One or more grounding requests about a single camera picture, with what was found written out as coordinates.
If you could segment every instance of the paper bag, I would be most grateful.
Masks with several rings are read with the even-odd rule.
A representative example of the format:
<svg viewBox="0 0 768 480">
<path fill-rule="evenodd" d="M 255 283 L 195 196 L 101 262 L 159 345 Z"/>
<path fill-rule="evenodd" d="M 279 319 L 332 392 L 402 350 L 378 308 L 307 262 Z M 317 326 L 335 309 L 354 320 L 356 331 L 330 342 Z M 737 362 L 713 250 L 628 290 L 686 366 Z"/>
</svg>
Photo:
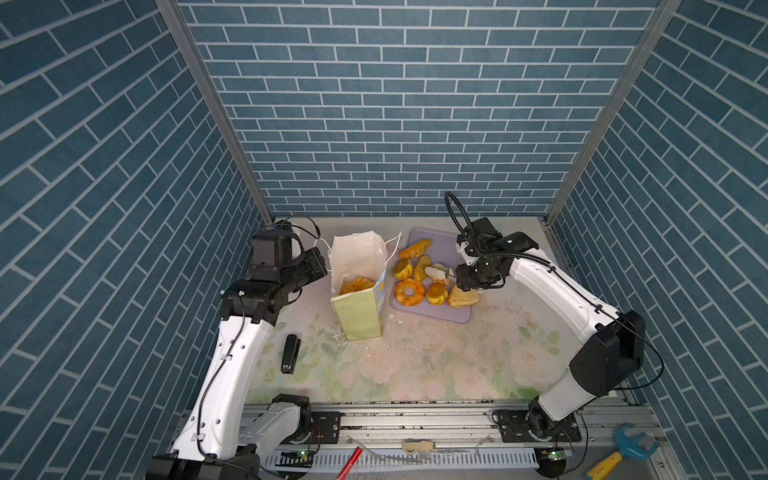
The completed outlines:
<svg viewBox="0 0 768 480">
<path fill-rule="evenodd" d="M 387 257 L 386 244 L 390 241 L 385 242 L 373 231 L 333 238 L 333 246 L 328 253 L 331 304 L 348 340 L 382 335 L 384 276 L 387 261 L 391 258 Z M 371 279 L 375 284 L 359 292 L 339 295 L 345 283 L 359 276 Z"/>
</svg>

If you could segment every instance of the table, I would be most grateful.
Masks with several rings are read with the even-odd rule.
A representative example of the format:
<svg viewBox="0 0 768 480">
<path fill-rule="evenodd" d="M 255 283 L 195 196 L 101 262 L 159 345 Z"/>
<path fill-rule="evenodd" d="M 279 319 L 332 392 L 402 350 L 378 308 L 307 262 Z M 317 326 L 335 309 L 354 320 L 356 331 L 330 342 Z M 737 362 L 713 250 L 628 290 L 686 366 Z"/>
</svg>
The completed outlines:
<svg viewBox="0 0 768 480">
<path fill-rule="evenodd" d="M 294 220 L 314 230 L 308 220 Z M 537 218 L 490 220 L 504 235 L 526 233 L 554 258 Z M 407 239 L 412 227 L 455 231 L 447 217 L 318 218 L 316 222 L 328 243 L 334 235 L 368 230 L 385 240 L 400 231 Z M 305 247 L 313 244 L 305 233 L 300 237 Z M 325 244 L 320 242 L 319 247 L 325 254 Z M 398 250 L 405 247 L 401 244 Z M 389 270 L 396 261 L 397 257 L 390 260 Z M 313 403 L 532 399 L 565 372 L 580 347 L 554 311 L 518 282 L 483 292 L 472 320 L 465 325 L 394 310 L 389 305 L 394 284 L 389 275 L 383 335 L 350 342 L 329 301 L 330 276 L 304 287 L 301 299 L 280 313 L 252 373 L 247 403 L 269 403 L 280 393 L 306 395 Z M 301 338 L 301 347 L 295 373 L 284 375 L 280 361 L 285 338 L 291 333 Z"/>
</svg>

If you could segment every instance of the orange donut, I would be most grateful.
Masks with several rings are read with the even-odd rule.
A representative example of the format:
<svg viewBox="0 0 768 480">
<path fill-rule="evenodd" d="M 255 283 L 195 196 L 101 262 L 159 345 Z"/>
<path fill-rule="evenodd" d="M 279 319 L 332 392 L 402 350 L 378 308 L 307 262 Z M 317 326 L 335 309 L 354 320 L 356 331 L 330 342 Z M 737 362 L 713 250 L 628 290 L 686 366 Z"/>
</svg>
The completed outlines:
<svg viewBox="0 0 768 480">
<path fill-rule="evenodd" d="M 406 289 L 413 290 L 413 295 L 407 296 Z M 400 302 L 404 306 L 416 306 L 424 300 L 424 286 L 421 282 L 417 282 L 413 278 L 406 278 L 400 280 L 395 285 L 395 300 Z"/>
</svg>

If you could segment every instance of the bag handle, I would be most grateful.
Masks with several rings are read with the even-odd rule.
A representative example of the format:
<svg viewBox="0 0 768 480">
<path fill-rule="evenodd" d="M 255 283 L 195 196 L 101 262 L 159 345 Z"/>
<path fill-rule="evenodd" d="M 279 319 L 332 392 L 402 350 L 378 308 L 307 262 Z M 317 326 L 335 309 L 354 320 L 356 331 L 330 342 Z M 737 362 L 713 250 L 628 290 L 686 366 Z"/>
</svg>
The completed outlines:
<svg viewBox="0 0 768 480">
<path fill-rule="evenodd" d="M 397 240 L 397 243 L 395 243 L 395 249 L 392 251 L 392 255 L 390 255 L 389 258 L 386 259 L 386 262 L 384 263 L 385 265 L 387 263 L 389 263 L 389 261 L 392 259 L 392 257 L 395 256 L 395 253 L 397 253 L 397 247 L 400 245 L 400 237 L 402 237 L 402 230 L 400 230 L 400 233 L 397 234 L 397 237 L 392 237 L 389 240 L 387 240 L 386 242 L 384 242 L 384 244 L 386 245 L 387 243 L 391 242 L 392 240 Z"/>
</svg>

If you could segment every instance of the metal corner post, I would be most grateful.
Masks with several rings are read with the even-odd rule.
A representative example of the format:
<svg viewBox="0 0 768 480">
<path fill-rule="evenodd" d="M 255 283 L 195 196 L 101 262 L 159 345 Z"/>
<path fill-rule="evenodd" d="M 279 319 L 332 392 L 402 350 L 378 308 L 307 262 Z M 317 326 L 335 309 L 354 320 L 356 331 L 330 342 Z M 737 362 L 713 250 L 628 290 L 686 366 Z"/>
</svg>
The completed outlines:
<svg viewBox="0 0 768 480">
<path fill-rule="evenodd" d="M 266 202 L 266 198 L 264 198 L 256 177 L 253 175 L 253 171 L 248 164 L 248 157 L 245 154 L 245 150 L 243 150 L 243 145 L 240 144 L 240 140 L 235 134 L 230 117 L 224 109 L 219 94 L 216 92 L 216 87 L 208 73 L 208 69 L 205 67 L 203 57 L 200 55 L 200 51 L 197 50 L 197 45 L 194 38 L 192 38 L 192 32 L 189 26 L 187 26 L 187 21 L 184 19 L 184 14 L 181 12 L 178 1 L 155 0 L 155 3 L 157 3 L 157 8 L 160 10 L 163 20 L 168 25 L 171 36 L 176 41 L 176 46 L 179 48 L 181 56 L 190 69 L 197 88 L 200 89 L 200 94 L 203 96 L 203 100 L 208 106 L 208 110 L 210 110 L 210 115 L 219 128 L 224 143 L 227 144 L 237 170 L 243 177 L 243 181 L 251 197 L 253 197 L 257 209 L 267 223 L 272 223 L 274 215 L 272 215 L 270 205 Z"/>
<path fill-rule="evenodd" d="M 624 103 L 624 99 L 632 89 L 632 85 L 640 76 L 640 73 L 645 66 L 645 63 L 650 58 L 650 54 L 656 48 L 656 44 L 661 39 L 661 35 L 664 30 L 667 29 L 674 13 L 677 11 L 677 7 L 680 6 L 682 0 L 659 0 L 659 5 L 654 10 L 648 19 L 648 23 L 643 31 L 640 40 L 637 42 L 637 46 L 632 49 L 627 64 L 624 66 L 624 70 L 616 80 L 611 94 L 608 95 L 608 99 L 605 102 L 602 110 L 598 114 L 598 117 L 594 121 L 592 130 L 587 134 L 584 139 L 584 143 L 581 145 L 574 163 L 571 165 L 571 169 L 565 175 L 563 183 L 560 186 L 557 194 L 555 194 L 552 203 L 549 204 L 547 211 L 544 214 L 544 219 L 547 225 L 552 225 L 554 220 L 558 217 L 563 210 L 565 201 L 576 187 L 581 174 L 589 165 L 592 159 L 592 155 L 597 150 L 600 142 L 603 141 L 608 128 L 611 126 L 618 113 L 619 108 Z"/>
</svg>

